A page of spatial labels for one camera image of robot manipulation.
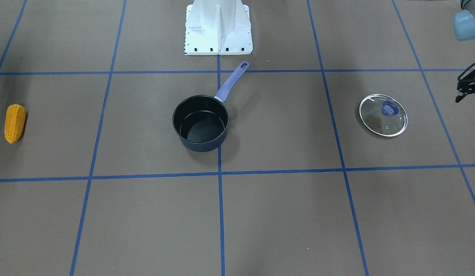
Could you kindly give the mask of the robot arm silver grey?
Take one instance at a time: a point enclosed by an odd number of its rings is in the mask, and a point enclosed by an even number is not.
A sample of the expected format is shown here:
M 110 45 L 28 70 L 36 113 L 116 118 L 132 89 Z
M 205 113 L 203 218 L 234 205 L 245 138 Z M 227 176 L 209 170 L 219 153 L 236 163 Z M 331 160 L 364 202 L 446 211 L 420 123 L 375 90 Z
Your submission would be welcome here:
M 458 41 L 475 39 L 475 0 L 460 1 L 460 12 L 453 16 L 453 20 Z

